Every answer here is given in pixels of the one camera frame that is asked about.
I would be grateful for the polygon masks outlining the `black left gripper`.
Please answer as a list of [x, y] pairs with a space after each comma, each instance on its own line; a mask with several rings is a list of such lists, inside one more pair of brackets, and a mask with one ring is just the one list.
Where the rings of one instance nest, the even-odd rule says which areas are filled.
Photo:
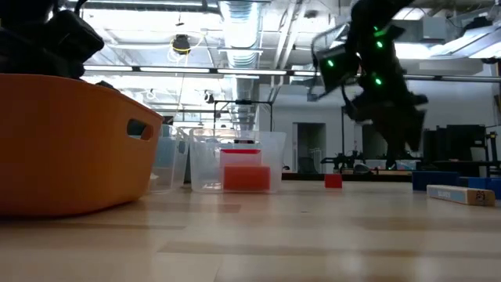
[[[104, 46], [103, 39], [76, 12], [52, 18], [26, 13], [1, 18], [1, 72], [79, 78], [83, 64]], [[119, 91], [106, 81], [96, 85]]]

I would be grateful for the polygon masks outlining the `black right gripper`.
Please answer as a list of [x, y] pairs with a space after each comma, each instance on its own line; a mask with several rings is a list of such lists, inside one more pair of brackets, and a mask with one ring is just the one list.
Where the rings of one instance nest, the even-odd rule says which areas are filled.
[[[427, 103], [427, 96], [410, 92], [403, 100], [362, 92], [346, 99], [346, 114], [354, 121], [384, 121], [381, 134], [387, 142], [386, 168], [396, 168], [396, 160], [405, 153], [406, 142], [410, 150], [418, 151], [426, 112], [416, 106]], [[395, 121], [408, 121], [408, 128]]]

